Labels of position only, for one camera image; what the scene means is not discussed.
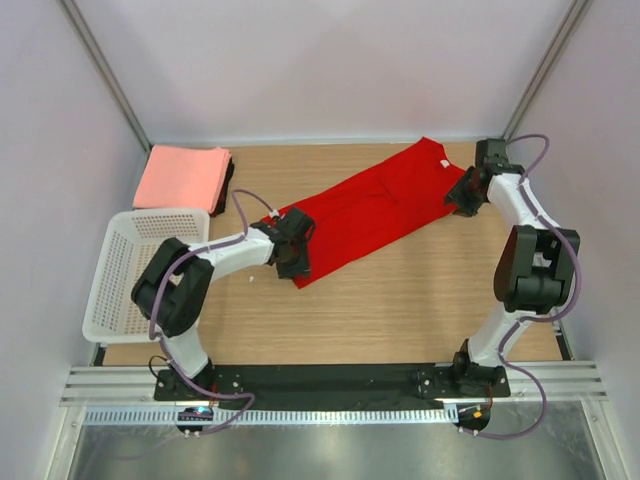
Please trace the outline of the red t-shirt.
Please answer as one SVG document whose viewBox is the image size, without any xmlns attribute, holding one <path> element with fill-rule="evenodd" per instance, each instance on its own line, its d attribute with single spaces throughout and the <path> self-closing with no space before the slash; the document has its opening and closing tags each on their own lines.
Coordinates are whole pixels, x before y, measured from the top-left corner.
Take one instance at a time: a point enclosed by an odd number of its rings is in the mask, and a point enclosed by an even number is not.
<svg viewBox="0 0 640 480">
<path fill-rule="evenodd" d="M 278 211 L 296 207 L 316 225 L 308 243 L 311 273 L 299 289 L 402 237 L 450 215 L 445 197 L 465 171 L 428 138 L 333 187 Z"/>
</svg>

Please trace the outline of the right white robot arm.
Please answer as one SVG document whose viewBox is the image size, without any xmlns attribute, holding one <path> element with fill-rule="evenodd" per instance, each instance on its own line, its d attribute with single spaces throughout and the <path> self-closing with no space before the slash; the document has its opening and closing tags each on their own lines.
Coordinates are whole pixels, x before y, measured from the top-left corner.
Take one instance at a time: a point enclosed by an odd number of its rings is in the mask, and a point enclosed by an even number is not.
<svg viewBox="0 0 640 480">
<path fill-rule="evenodd" d="M 451 385 L 464 396 L 505 383 L 508 353 L 523 331 L 560 319 L 581 288 L 578 232 L 549 217 L 531 189 L 531 171 L 509 160 L 508 145 L 497 138 L 478 141 L 473 166 L 445 197 L 464 217 L 491 204 L 510 229 L 493 277 L 497 304 L 451 366 Z"/>
</svg>

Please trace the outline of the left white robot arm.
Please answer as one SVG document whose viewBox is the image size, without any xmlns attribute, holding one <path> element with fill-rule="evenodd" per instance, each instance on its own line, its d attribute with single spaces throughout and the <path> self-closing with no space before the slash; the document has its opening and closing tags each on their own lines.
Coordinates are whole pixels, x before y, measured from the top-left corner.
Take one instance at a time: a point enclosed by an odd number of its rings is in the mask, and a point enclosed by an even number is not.
<svg viewBox="0 0 640 480">
<path fill-rule="evenodd" d="M 215 369 L 198 334 L 209 287 L 232 273 L 273 266 L 280 279 L 311 274 L 308 244 L 315 221 L 293 207 L 243 231 L 215 241 L 188 245 L 175 237 L 161 243 L 131 291 L 131 301 L 148 320 L 148 337 L 157 341 L 177 376 L 177 388 L 191 400 L 213 392 Z"/>
</svg>

